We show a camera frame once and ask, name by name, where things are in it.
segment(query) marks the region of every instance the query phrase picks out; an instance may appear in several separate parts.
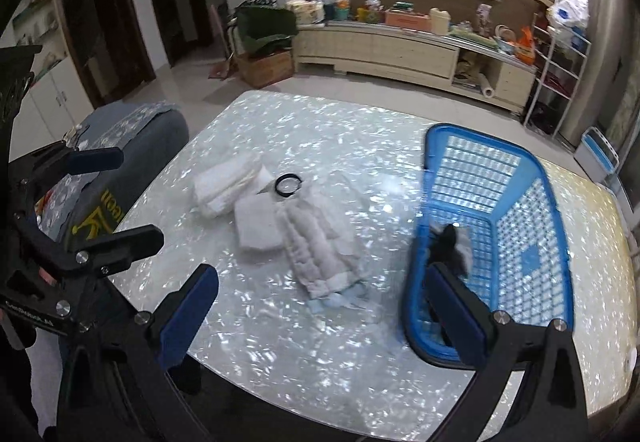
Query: bowl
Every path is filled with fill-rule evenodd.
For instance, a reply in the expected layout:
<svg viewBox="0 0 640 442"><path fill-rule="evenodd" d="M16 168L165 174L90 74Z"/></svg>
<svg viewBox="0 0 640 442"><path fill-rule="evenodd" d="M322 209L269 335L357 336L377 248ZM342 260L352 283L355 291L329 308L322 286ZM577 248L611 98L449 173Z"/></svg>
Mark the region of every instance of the bowl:
<svg viewBox="0 0 640 442"><path fill-rule="evenodd" d="M507 41L503 41L502 39L494 38L495 42L498 43L498 48L501 49L505 54L510 54L511 56L516 53L515 44L508 43Z"/></svg>

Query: black rubber ring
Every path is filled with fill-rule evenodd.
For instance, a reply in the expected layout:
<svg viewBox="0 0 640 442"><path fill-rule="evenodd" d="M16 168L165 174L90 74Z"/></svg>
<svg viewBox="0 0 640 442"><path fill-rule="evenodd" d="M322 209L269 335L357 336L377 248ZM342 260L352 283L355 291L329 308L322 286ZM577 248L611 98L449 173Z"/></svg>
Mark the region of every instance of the black rubber ring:
<svg viewBox="0 0 640 442"><path fill-rule="evenodd" d="M300 185L302 185L302 178L300 178L297 174L295 173L286 173L282 176L279 176L276 178L276 183L273 184L274 189L276 190L276 193L278 193L281 197L283 198L289 198L293 193L295 193L298 189L300 189L300 185L298 187L296 187L293 191L291 191L290 193L285 193L281 190L278 189L278 185L280 184L280 182L284 181L284 180L289 180L290 178L293 178L294 180L297 180L300 182Z"/></svg>

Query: orange bag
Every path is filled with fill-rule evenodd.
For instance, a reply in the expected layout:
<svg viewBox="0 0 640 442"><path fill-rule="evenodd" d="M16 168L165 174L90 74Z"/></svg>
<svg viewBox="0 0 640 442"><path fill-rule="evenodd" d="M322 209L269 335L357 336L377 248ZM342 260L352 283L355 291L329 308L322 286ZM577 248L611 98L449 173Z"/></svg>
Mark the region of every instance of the orange bag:
<svg viewBox="0 0 640 442"><path fill-rule="evenodd" d="M516 57L528 64L533 65L536 61L536 51L533 43L533 35L531 34L531 28L521 28L522 37L516 42Z"/></svg>

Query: green bag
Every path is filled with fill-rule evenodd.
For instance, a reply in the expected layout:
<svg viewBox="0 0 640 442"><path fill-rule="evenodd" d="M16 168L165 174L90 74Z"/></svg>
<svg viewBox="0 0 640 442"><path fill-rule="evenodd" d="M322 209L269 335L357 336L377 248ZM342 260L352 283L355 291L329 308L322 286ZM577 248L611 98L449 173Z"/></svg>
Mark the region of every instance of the green bag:
<svg viewBox="0 0 640 442"><path fill-rule="evenodd" d="M298 34L296 15L284 8L239 7L237 18L242 46L251 58L289 50L291 38Z"/></svg>

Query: cardboard box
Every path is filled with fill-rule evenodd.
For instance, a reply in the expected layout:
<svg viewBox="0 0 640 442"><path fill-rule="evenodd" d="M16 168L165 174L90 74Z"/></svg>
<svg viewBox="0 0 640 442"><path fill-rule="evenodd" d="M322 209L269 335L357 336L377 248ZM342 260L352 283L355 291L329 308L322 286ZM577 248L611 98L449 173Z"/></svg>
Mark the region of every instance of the cardboard box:
<svg viewBox="0 0 640 442"><path fill-rule="evenodd" d="M385 13L385 24L409 30L431 32L431 19L429 16L387 11Z"/></svg>
<svg viewBox="0 0 640 442"><path fill-rule="evenodd" d="M252 88L264 88L293 75L293 57L290 51L277 52L261 59L249 59L247 54L236 57L238 70Z"/></svg>

